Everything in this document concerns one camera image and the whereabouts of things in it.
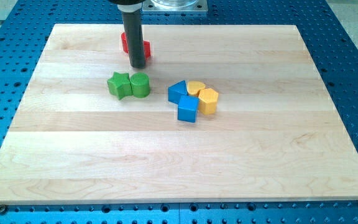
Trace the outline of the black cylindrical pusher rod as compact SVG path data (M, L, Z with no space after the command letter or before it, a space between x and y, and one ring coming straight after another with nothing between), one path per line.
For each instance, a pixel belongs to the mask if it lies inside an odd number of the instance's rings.
M144 40L140 17L142 1L117 1L117 6L122 13L130 64L134 68L144 68Z

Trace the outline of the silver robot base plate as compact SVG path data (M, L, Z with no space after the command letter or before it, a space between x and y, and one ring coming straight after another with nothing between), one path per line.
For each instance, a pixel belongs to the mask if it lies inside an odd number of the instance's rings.
M144 12L207 12L207 0L145 0Z

